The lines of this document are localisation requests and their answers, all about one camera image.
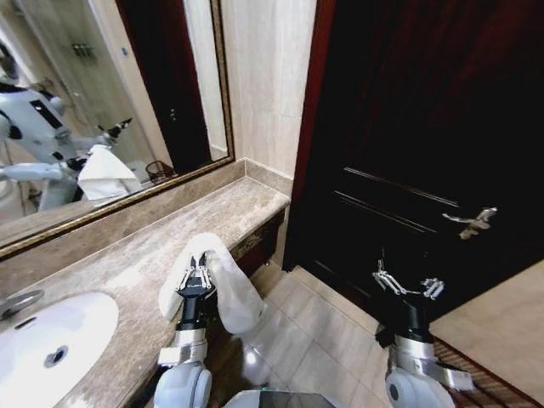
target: faucet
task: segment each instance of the faucet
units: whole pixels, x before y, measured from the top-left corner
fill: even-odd
[[[42,296],[43,291],[32,291],[10,299],[0,299],[0,321],[19,313],[22,309],[40,300]]]

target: tile floor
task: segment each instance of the tile floor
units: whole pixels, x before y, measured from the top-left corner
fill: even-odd
[[[252,278],[268,305],[251,332],[209,329],[210,407],[243,389],[317,392],[347,407],[390,406],[384,388],[388,354],[374,341],[377,322],[302,268],[263,266]]]

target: folded towel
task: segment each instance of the folded towel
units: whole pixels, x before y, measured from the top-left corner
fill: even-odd
[[[89,200],[123,197],[140,191],[142,184],[107,146],[94,145],[77,183]]]
[[[218,292],[219,317],[224,328],[233,334],[251,330],[265,309],[246,274],[236,264],[221,239],[211,233],[195,235],[179,254],[164,285],[159,292],[159,309],[171,320],[183,302],[175,289],[190,267],[191,257],[200,259],[206,253],[207,268]]]

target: door handle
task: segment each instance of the door handle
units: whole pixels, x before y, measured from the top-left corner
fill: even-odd
[[[484,208],[476,218],[455,217],[444,212],[442,217],[449,219],[454,223],[467,225],[467,227],[459,233],[461,239],[465,241],[472,236],[478,235],[480,230],[488,230],[491,228],[490,218],[493,217],[497,211],[497,207]]]

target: mirror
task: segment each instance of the mirror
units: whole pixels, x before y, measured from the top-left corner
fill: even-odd
[[[234,160],[219,13],[0,0],[0,248]]]

